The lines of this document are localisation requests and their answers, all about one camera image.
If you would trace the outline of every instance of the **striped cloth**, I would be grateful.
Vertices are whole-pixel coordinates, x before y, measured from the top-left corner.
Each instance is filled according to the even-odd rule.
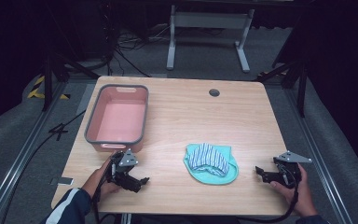
[[[226,176],[228,162],[213,146],[203,143],[188,156],[188,166],[193,171],[207,171],[213,175]]]

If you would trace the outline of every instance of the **black wire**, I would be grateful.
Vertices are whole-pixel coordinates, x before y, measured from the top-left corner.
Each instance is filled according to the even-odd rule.
[[[112,68],[110,68],[110,62],[111,62],[111,60],[109,60],[109,62],[107,63],[107,75],[109,77],[112,76]]]
[[[120,55],[124,60],[126,60],[130,65],[132,65],[133,68],[135,68],[138,72],[140,72],[142,75],[146,76],[146,77],[151,77],[150,75],[144,73],[143,71],[141,71],[139,68],[137,68],[132,62],[130,62],[121,51],[115,49],[115,52],[118,53],[118,55]]]
[[[124,76],[124,69],[123,69],[123,67],[121,67],[121,63],[120,63],[120,61],[118,60],[118,58],[117,57],[115,57],[115,56],[113,56],[115,59],[116,59],[116,61],[118,62],[118,67],[121,69],[121,76],[123,77]]]
[[[168,29],[169,27],[166,27],[164,29],[162,29],[161,31],[159,32],[156,32],[157,35],[161,35],[161,36],[165,36],[165,34],[169,31]],[[118,40],[120,39],[123,39],[122,41],[118,41],[118,43],[122,42],[122,44],[125,44],[126,42],[130,42],[130,41],[133,41],[133,45],[131,47],[124,47],[124,46],[121,46],[120,44],[117,44],[117,47],[120,48],[121,50],[125,50],[125,51],[130,51],[130,50],[134,50],[134,49],[141,49],[143,48],[144,46],[146,45],[149,45],[149,44],[154,44],[154,43],[157,43],[159,42],[160,40],[164,39],[163,37],[156,37],[156,35],[152,35],[151,34],[149,35],[150,37],[147,38],[147,41],[141,41],[139,40],[139,38],[130,33],[130,32],[126,32],[126,33],[122,33],[120,35],[120,37],[118,38]],[[149,40],[150,38],[157,38],[158,40],[154,40],[154,41],[151,41]]]
[[[107,164],[105,170],[103,171],[103,176],[101,176],[100,183],[98,184],[98,187],[95,190],[94,195],[92,196],[92,199],[91,199],[92,208],[94,209],[94,218],[95,218],[95,221],[97,224],[102,223],[102,221],[106,218],[106,216],[104,216],[102,219],[100,219],[100,215],[99,215],[99,211],[98,211],[98,201],[100,200],[100,196],[101,196],[101,186],[103,185],[103,182],[105,181],[104,178],[106,176],[108,169],[112,167],[112,163],[113,163],[113,161],[110,160],[109,163]]]
[[[245,221],[253,221],[258,223],[274,223],[279,222],[282,220],[287,219],[290,214],[295,210],[296,203],[298,201],[298,184],[296,182],[295,176],[290,172],[285,166],[282,166],[282,168],[290,174],[290,176],[295,180],[295,194],[293,196],[292,201],[290,202],[289,208],[287,209],[286,213],[283,214],[280,217],[273,218],[273,219],[258,219],[258,218],[250,218],[250,217],[237,217],[237,219],[245,220]]]
[[[205,28],[202,29],[202,28],[199,28],[198,31],[201,33],[205,33],[207,35],[218,36],[223,33],[224,29],[205,29]]]
[[[104,67],[107,63],[108,63],[107,60],[103,60],[101,63],[95,64],[95,65],[91,65],[91,66],[85,66],[85,68],[87,68],[87,69],[89,69],[89,70],[95,70],[95,69]],[[64,68],[65,68],[68,72],[81,73],[81,71],[75,69],[74,67],[64,67]]]
[[[63,124],[62,127],[65,127],[66,125],[70,124],[72,121],[74,121],[75,119],[77,119],[78,117],[80,117],[81,115],[83,115],[84,112],[86,112],[86,110],[84,110],[83,112],[81,112],[80,114],[78,114],[76,117],[74,117],[73,119],[71,119],[71,120],[68,121],[67,123]],[[14,186],[13,186],[13,190],[12,190],[11,193],[10,193],[10,197],[9,197],[9,199],[8,199],[8,202],[7,202],[7,207],[6,207],[6,209],[5,209],[5,213],[4,213],[3,217],[2,217],[2,221],[1,221],[2,224],[4,224],[5,221],[6,221],[7,213],[8,213],[8,210],[9,210],[9,208],[10,208],[11,201],[13,200],[14,193],[15,193],[15,191],[16,191],[16,189],[17,189],[17,186],[18,186],[19,183],[20,183],[20,180],[21,180],[21,178],[22,178],[22,175],[24,174],[25,169],[27,168],[28,164],[30,163],[30,161],[32,160],[32,158],[34,157],[34,155],[36,154],[36,152],[37,152],[52,136],[54,136],[54,134],[56,134],[56,133],[58,133],[58,132],[54,132],[54,133],[52,133],[51,135],[49,135],[49,136],[34,150],[34,152],[32,153],[31,157],[29,157],[28,160],[26,161],[26,163],[25,163],[25,165],[24,165],[24,168],[21,170],[21,172],[20,172],[20,174],[19,174],[19,177],[18,177],[16,183],[15,183]]]

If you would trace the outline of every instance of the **person's arm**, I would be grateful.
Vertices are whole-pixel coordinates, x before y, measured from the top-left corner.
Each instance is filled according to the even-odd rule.
[[[301,219],[296,221],[296,224],[324,224],[328,223],[321,216],[318,215],[315,205],[312,201],[310,187],[308,185],[308,175],[304,168],[298,165],[301,171],[301,181],[298,184],[298,202],[296,203],[295,210],[301,216]],[[277,190],[286,201],[290,204],[294,196],[294,189],[288,189],[282,184],[271,181],[270,185]]]
[[[95,170],[81,189],[70,189],[60,199],[53,211],[41,223],[85,223],[85,215],[90,212],[91,199],[98,188],[103,172],[110,157],[100,169]],[[101,199],[109,193],[118,192],[119,186],[113,183],[103,183]]]

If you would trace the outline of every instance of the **sleeve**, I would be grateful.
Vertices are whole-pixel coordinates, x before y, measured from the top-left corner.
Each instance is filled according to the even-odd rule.
[[[41,223],[85,223],[85,216],[90,212],[90,209],[91,198],[89,194],[83,189],[70,189]]]
[[[310,216],[302,217],[296,221],[296,224],[329,224],[328,221],[324,220],[321,216]]]

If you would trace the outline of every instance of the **white bar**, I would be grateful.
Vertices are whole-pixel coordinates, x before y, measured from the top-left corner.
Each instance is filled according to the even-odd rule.
[[[240,58],[240,62],[241,62],[242,72],[249,73],[251,69],[249,68],[248,61],[246,60],[245,52],[243,51],[243,49],[239,48],[239,44],[240,42],[238,41],[235,42],[235,45],[237,46],[236,49],[237,49],[238,57]]]
[[[240,41],[240,44],[237,46],[237,49],[243,49],[243,45],[245,44],[246,37],[248,36],[249,33],[249,28],[251,27],[252,24],[254,13],[255,13],[254,9],[249,10],[249,14],[247,15],[248,19],[245,21],[245,24],[243,25],[242,28],[242,39]]]
[[[173,63],[175,61],[175,43],[173,41],[173,46],[170,45],[168,48],[168,59],[167,59],[167,69],[173,70]]]
[[[175,26],[242,29],[247,19],[246,14],[176,12]]]
[[[122,214],[121,224],[131,224],[131,214],[130,213]]]

